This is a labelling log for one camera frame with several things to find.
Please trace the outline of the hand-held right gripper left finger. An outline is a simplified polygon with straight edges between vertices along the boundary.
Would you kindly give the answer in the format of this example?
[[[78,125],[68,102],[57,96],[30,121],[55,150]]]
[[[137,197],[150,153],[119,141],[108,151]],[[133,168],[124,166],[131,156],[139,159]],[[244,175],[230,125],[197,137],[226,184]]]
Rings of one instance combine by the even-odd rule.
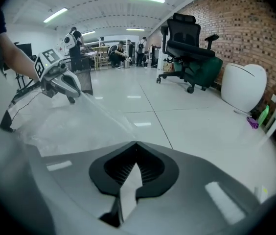
[[[47,169],[74,203],[113,227],[137,206],[136,142],[43,157]]]

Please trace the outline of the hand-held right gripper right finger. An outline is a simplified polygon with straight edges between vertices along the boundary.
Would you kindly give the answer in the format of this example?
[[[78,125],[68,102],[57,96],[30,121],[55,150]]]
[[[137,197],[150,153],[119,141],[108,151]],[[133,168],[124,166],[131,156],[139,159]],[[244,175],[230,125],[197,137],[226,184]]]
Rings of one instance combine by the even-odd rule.
[[[260,206],[248,188],[205,159],[147,142],[138,146],[164,161],[163,173],[145,184],[148,192],[172,186],[138,199],[129,231],[240,231],[241,221]]]

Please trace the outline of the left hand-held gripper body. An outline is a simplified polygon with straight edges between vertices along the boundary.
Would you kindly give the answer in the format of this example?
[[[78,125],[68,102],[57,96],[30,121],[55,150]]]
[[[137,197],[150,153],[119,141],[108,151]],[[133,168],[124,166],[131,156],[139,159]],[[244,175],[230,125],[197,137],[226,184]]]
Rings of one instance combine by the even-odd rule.
[[[48,97],[54,97],[58,93],[51,82],[68,70],[63,56],[51,48],[39,53],[34,65],[35,72],[40,82],[42,93]]]

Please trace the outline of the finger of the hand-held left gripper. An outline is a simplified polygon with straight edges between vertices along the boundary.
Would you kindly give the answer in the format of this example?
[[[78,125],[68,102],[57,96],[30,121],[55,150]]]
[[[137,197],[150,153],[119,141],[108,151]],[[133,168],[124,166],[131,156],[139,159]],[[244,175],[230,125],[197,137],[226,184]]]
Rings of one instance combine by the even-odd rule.
[[[73,96],[76,95],[76,83],[72,78],[53,78],[52,86],[57,92],[64,94],[70,104],[75,103]]]
[[[78,98],[81,94],[81,84],[80,81],[73,72],[66,71],[64,73],[64,83],[67,85],[66,94],[67,96]]]

